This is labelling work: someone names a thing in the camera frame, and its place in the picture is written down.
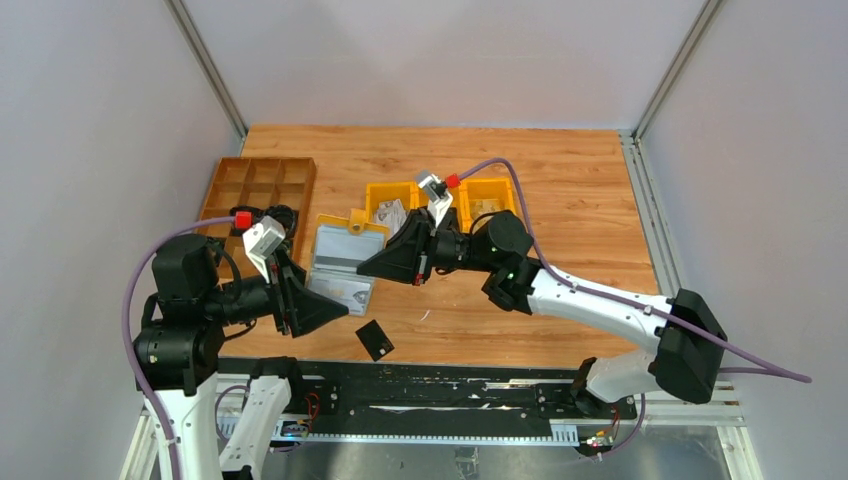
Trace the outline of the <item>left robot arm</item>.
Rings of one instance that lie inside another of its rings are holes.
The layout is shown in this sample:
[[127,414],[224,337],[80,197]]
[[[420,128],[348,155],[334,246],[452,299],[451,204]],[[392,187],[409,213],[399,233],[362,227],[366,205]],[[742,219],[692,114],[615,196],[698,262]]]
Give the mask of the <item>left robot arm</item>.
[[272,316],[279,331],[299,337],[349,312],[306,288],[305,271],[274,232],[253,231],[247,241],[260,273],[227,284],[220,284],[214,262],[220,247],[204,235],[168,238],[146,260],[157,291],[146,302],[129,358],[156,421],[166,479],[259,478],[277,419],[305,397],[294,358],[260,359],[229,450],[220,453],[214,395],[225,326]]

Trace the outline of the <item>yellow leather card holder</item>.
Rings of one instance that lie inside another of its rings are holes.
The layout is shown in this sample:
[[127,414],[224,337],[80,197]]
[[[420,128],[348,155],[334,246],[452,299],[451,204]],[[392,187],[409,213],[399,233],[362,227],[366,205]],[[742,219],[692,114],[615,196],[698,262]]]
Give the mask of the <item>yellow leather card holder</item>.
[[345,305],[352,316],[365,315],[376,279],[357,268],[384,248],[389,233],[361,209],[347,217],[318,215],[307,288]]

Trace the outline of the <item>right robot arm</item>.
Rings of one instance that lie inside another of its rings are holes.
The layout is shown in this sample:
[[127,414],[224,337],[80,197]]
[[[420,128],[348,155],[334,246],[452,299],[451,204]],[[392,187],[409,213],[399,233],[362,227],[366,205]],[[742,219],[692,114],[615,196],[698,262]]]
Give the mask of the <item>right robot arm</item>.
[[414,286],[432,273],[485,272],[481,290],[504,311],[579,321],[636,345],[628,354],[584,360],[571,389],[574,403],[653,391],[693,404],[711,401],[727,336],[702,295],[684,288],[672,297],[639,294],[580,279],[530,256],[533,245],[509,210],[463,233],[454,214],[437,224],[417,209],[357,272]]

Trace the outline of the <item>grey credit card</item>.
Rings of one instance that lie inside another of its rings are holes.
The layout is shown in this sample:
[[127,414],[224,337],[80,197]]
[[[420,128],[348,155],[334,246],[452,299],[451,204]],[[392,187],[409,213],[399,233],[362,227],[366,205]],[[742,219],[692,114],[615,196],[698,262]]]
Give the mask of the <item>grey credit card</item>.
[[376,319],[360,327],[355,334],[374,362],[380,361],[395,350],[395,346]]

